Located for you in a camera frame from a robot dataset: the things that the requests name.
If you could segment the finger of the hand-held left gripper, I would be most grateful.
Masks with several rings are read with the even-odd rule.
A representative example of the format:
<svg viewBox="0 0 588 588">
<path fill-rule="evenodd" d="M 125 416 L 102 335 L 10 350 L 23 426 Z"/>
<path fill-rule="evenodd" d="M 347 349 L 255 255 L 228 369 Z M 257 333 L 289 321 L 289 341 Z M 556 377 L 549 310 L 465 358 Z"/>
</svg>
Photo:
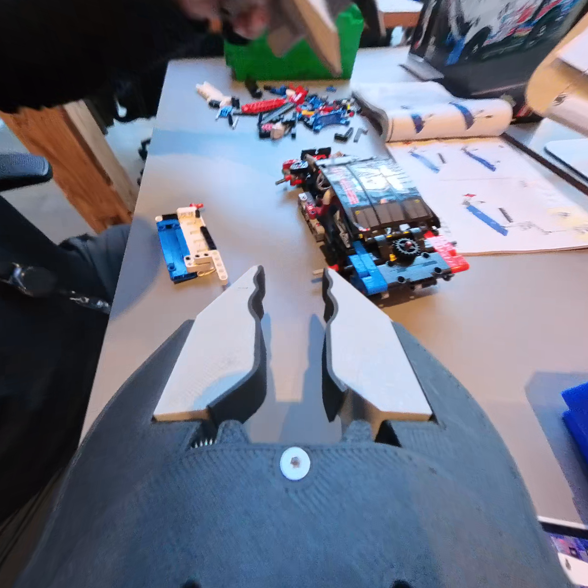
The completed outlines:
<svg viewBox="0 0 588 588">
<path fill-rule="evenodd" d="M 328 1 L 294 1 L 304 36 L 320 62 L 338 77 L 342 73 L 341 47 L 334 11 Z"/>
</svg>

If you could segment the white angled brick beam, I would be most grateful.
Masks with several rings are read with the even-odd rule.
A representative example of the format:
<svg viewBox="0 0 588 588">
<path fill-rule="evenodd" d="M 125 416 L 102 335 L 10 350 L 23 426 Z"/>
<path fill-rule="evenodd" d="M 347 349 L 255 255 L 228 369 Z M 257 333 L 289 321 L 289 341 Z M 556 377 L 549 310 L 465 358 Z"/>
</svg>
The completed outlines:
<svg viewBox="0 0 588 588">
<path fill-rule="evenodd" d="M 183 259 L 190 278 L 216 275 L 222 285 L 229 281 L 227 270 L 218 250 L 209 249 L 186 255 Z"/>
</svg>

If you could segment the blue white brick assembly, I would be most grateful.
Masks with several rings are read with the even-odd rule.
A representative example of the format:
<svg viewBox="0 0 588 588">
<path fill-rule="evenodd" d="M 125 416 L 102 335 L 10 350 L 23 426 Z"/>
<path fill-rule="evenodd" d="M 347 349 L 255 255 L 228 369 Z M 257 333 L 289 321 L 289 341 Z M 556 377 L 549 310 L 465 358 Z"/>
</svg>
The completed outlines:
<svg viewBox="0 0 588 588">
<path fill-rule="evenodd" d="M 198 278 L 188 276 L 183 261 L 186 255 L 209 249 L 219 251 L 203 217 L 204 208 L 202 203 L 191 203 L 155 219 L 166 269 L 174 284 Z"/>
</svg>

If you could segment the person's left forearm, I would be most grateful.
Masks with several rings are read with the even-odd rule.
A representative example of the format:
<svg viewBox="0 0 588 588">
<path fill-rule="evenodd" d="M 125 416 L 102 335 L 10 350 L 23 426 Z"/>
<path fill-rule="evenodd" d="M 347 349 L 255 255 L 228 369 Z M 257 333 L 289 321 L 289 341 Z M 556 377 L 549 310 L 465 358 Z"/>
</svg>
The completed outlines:
<svg viewBox="0 0 588 588">
<path fill-rule="evenodd" d="M 77 101 L 200 42 L 179 1 L 1 1 L 1 111 Z"/>
</svg>

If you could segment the person's left hand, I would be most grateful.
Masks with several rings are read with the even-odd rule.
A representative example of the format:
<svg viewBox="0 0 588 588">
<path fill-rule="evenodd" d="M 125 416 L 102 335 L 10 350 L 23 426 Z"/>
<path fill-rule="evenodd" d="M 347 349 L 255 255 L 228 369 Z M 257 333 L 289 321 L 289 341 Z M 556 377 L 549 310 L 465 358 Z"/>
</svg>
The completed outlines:
<svg viewBox="0 0 588 588">
<path fill-rule="evenodd" d="M 224 29 L 245 40 L 262 36 L 270 21 L 270 1 L 221 1 Z"/>
</svg>

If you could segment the wood-edged table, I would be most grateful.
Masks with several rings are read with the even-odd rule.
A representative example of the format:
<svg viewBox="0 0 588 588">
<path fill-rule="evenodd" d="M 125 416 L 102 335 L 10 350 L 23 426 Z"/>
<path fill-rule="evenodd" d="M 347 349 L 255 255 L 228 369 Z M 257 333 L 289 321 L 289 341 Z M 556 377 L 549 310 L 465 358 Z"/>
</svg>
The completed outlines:
<svg viewBox="0 0 588 588">
<path fill-rule="evenodd" d="M 420 1 L 377 1 L 378 11 L 385 29 L 414 28 L 420 17 Z"/>
</svg>

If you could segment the brick race car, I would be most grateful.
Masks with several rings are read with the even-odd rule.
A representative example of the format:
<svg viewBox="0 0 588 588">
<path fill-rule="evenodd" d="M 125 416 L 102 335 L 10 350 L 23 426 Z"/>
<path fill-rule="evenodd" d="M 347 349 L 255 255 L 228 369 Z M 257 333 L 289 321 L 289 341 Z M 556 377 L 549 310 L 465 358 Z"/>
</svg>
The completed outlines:
<svg viewBox="0 0 588 588">
<path fill-rule="evenodd" d="M 327 266 L 368 298 L 449 282 L 469 270 L 437 214 L 389 157 L 307 149 L 282 164 Z"/>
</svg>

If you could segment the person's trousers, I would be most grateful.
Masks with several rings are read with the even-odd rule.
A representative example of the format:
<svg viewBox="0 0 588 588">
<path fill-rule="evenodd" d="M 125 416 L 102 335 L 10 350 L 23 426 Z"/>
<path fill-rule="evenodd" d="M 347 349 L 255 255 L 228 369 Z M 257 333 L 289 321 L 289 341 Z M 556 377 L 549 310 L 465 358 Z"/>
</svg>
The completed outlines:
<svg viewBox="0 0 588 588">
<path fill-rule="evenodd" d="M 85 233 L 59 244 L 70 259 L 76 260 L 93 294 L 109 303 L 114 300 L 129 233 L 130 224 L 118 224 L 97 235 Z"/>
</svg>

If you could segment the person's black jacket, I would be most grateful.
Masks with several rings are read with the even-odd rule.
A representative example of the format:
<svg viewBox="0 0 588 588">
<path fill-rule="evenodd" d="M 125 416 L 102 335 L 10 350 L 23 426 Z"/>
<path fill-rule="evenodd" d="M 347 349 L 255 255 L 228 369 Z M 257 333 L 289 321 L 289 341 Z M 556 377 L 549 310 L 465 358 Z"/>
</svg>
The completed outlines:
<svg viewBox="0 0 588 588">
<path fill-rule="evenodd" d="M 1 198 L 1 259 L 42 268 L 96 297 L 75 259 Z M 77 444 L 108 318 L 1 283 L 1 522 L 36 495 Z"/>
</svg>

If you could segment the blue plastic bin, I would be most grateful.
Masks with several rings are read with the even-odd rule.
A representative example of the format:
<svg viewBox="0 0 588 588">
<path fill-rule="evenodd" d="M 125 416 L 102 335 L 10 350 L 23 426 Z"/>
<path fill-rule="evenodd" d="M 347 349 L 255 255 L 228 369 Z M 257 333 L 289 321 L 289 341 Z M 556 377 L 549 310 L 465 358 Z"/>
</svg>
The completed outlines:
<svg viewBox="0 0 588 588">
<path fill-rule="evenodd" d="M 566 405 L 564 423 L 587 463 L 587 382 L 564 390 L 561 396 Z"/>
</svg>

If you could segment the black mesh office chair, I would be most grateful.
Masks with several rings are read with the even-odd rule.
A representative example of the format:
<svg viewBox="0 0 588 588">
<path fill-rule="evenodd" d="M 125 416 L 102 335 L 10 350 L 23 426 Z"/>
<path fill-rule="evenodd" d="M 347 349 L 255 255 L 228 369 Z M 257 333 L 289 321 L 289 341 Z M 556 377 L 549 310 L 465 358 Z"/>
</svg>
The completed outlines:
<svg viewBox="0 0 588 588">
<path fill-rule="evenodd" d="M 1 153 L 1 192 L 49 182 L 53 170 L 48 160 L 30 153 Z"/>
</svg>

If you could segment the holographic sticker sheet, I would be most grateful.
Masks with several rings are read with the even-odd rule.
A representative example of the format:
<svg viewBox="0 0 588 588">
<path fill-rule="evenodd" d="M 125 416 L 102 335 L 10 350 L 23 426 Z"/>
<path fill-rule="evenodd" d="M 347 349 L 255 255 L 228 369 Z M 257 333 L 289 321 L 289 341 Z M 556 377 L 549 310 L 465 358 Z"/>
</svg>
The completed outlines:
<svg viewBox="0 0 588 588">
<path fill-rule="evenodd" d="M 587 587 L 587 526 L 541 516 L 538 520 L 569 582 L 575 587 Z"/>
</svg>

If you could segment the white flat stand base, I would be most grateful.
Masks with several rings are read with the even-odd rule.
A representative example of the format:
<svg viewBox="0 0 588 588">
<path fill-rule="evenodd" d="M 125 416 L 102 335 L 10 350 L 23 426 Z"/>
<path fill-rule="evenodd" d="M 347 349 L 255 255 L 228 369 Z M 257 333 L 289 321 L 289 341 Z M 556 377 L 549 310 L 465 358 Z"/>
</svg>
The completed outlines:
<svg viewBox="0 0 588 588">
<path fill-rule="evenodd" d="M 587 183 L 587 138 L 550 141 L 545 145 L 545 151 Z"/>
</svg>

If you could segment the blue curved brick frame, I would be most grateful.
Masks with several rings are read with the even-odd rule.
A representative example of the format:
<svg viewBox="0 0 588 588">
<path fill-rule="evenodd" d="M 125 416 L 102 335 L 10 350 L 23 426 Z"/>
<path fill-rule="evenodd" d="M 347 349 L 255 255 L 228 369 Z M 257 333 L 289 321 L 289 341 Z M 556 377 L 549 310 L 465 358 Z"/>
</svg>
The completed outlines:
<svg viewBox="0 0 588 588">
<path fill-rule="evenodd" d="M 315 112 L 312 115 L 303 115 L 301 122 L 313 133 L 319 133 L 330 126 L 349 126 L 350 117 L 347 111 L 336 109 L 330 112 Z"/>
</svg>

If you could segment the wooden furniture frame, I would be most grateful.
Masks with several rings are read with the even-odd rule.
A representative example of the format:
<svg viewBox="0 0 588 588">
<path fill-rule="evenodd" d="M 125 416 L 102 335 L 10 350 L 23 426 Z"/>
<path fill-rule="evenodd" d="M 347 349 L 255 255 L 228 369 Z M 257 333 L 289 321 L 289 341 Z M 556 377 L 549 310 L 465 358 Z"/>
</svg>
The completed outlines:
<svg viewBox="0 0 588 588">
<path fill-rule="evenodd" d="M 83 100 L 1 112 L 1 119 L 28 151 L 48 160 L 58 187 L 95 232 L 132 222 L 139 188 Z"/>
</svg>

